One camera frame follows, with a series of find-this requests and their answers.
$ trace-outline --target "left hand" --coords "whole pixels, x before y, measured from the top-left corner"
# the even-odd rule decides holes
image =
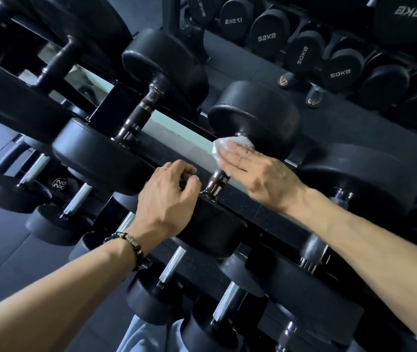
[[[163,239],[178,235],[189,223],[200,193],[202,184],[196,172],[183,160],[157,168],[140,192],[134,224],[164,232]],[[187,177],[187,185],[181,190],[179,181]]]

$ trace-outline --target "white cloth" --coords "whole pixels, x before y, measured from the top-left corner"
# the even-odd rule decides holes
[[[213,148],[212,148],[212,156],[216,160],[218,160],[218,148],[225,148],[226,150],[230,151],[230,149],[226,146],[228,142],[236,142],[238,144],[242,144],[254,149],[253,143],[249,140],[249,138],[239,135],[236,137],[224,137],[218,138],[217,140],[213,141]]]

